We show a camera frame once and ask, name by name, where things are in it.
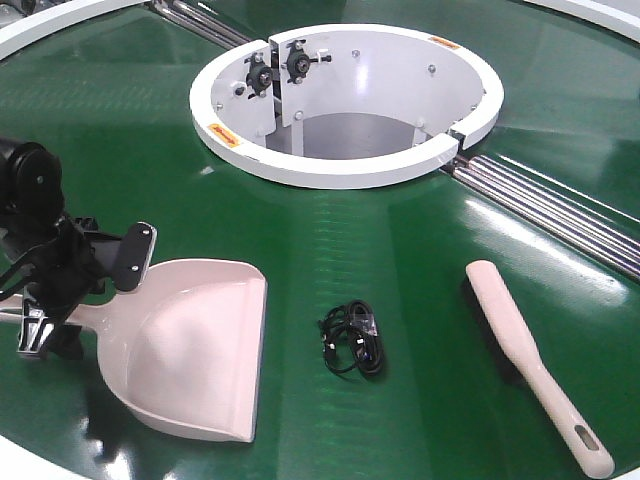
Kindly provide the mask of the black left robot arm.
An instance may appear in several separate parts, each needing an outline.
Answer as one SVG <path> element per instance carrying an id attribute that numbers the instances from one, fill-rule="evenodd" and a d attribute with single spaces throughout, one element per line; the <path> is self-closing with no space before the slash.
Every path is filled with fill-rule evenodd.
<path id="1" fill-rule="evenodd" d="M 66 212 L 58 157 L 36 142 L 1 140 L 1 250 L 11 264 L 1 297 L 23 295 L 20 354 L 83 358 L 80 330 L 66 321 L 104 292 L 121 242 L 95 218 Z"/>

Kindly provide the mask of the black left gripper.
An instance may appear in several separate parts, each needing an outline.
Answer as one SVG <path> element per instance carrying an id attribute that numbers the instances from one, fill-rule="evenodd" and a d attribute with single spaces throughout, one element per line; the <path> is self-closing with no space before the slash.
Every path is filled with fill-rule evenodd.
<path id="1" fill-rule="evenodd" d="M 81 326 L 61 324 L 88 294 L 102 293 L 121 236 L 98 229 L 93 217 L 62 215 L 41 226 L 24 215 L 1 217 L 1 250 L 11 266 L 1 274 L 1 299 L 23 294 L 17 352 L 82 360 Z"/>

